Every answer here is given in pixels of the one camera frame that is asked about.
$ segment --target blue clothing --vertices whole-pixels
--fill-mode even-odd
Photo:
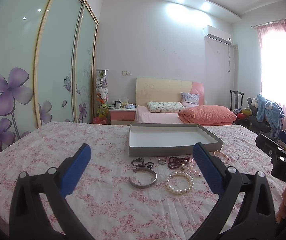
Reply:
[[[281,119],[284,118],[284,112],[276,102],[265,99],[261,94],[257,95],[258,113],[256,119],[262,122],[264,117],[268,121],[271,131],[269,133],[270,139],[276,141],[281,130]]]

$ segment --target lavender pillow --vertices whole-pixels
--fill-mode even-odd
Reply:
[[[181,92],[182,95],[182,105],[185,107],[194,107],[199,105],[200,94],[190,94]]]

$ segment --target sliding wardrobe door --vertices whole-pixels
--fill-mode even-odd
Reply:
[[[33,132],[35,41],[49,0],[0,0],[0,152]]]
[[[52,0],[41,27],[35,60],[38,126],[50,121],[73,122],[71,82],[73,49],[80,0]]]
[[[77,84],[77,90],[74,92],[75,120],[83,123],[89,123],[92,119],[91,95],[95,32],[96,23],[89,10],[83,6],[73,69],[73,84]]]

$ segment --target white pillow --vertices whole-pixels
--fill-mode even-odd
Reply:
[[[199,97],[200,94],[190,94],[190,93],[185,93],[181,92],[182,95],[182,105],[185,107],[194,107],[194,106],[199,106]]]
[[[180,102],[148,102],[151,113],[179,113],[185,107]]]

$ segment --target butterfly decal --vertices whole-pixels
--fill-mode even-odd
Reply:
[[[69,91],[69,92],[71,92],[71,85],[72,85],[72,83],[71,83],[71,81],[70,81],[70,78],[68,77],[68,76],[66,76],[66,79],[64,79],[64,86],[63,86],[63,88],[66,88],[67,89],[67,91]]]

